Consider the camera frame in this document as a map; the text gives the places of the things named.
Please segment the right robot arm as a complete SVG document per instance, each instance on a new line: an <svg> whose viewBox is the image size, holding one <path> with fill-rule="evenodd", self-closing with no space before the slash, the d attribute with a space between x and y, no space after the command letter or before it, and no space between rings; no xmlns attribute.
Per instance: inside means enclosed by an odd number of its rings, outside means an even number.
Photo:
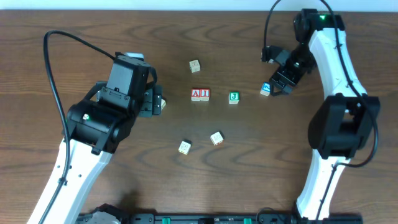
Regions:
<svg viewBox="0 0 398 224"><path fill-rule="evenodd" d="M324 101L308 125L312 161L302 193L283 223L362 223L360 215L329 211L340 175L368 138L378 139L380 101L358 80L346 47L345 25L333 11L302 9L293 21L298 46L287 51L265 45L262 61L277 63L269 79L272 96L288 95L300 79L318 69Z"/></svg>

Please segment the red letter A block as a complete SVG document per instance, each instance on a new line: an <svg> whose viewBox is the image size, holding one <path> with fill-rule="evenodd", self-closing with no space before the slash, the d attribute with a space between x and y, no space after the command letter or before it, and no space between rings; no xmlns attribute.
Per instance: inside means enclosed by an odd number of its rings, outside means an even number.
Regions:
<svg viewBox="0 0 398 224"><path fill-rule="evenodd" d="M200 89L193 88L191 90L191 100L192 101L200 101L201 100Z"/></svg>

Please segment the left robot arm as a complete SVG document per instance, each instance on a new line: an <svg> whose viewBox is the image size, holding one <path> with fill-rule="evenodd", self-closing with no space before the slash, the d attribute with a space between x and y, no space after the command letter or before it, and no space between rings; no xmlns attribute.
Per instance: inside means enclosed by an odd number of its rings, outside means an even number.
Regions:
<svg viewBox="0 0 398 224"><path fill-rule="evenodd" d="M98 82L67 113L49 181L29 223L75 223L86 198L137 117L160 115L162 88L144 55L116 56L107 82Z"/></svg>

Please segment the red letter I block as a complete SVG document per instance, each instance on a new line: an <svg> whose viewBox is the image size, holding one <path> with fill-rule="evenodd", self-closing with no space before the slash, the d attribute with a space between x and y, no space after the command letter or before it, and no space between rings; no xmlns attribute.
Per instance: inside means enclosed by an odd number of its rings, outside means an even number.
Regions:
<svg viewBox="0 0 398 224"><path fill-rule="evenodd" d="M202 88L200 89L200 100L209 101L210 100L210 89Z"/></svg>

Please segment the blue number 2 block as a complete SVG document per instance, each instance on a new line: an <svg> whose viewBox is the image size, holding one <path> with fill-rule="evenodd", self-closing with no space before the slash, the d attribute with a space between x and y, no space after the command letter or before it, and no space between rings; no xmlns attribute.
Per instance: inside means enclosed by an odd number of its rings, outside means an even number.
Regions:
<svg viewBox="0 0 398 224"><path fill-rule="evenodd" d="M262 84L261 90L260 90L260 94L264 95L264 96L269 96L271 92L271 86L269 83L264 82Z"/></svg>

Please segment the yellow letter C block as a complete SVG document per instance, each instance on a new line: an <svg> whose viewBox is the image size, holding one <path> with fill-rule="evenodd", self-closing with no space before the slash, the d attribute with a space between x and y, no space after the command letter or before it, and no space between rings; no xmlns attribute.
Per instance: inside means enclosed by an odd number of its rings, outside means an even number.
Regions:
<svg viewBox="0 0 398 224"><path fill-rule="evenodd" d="M161 110L163 110L166 106L166 101L164 99L161 100Z"/></svg>

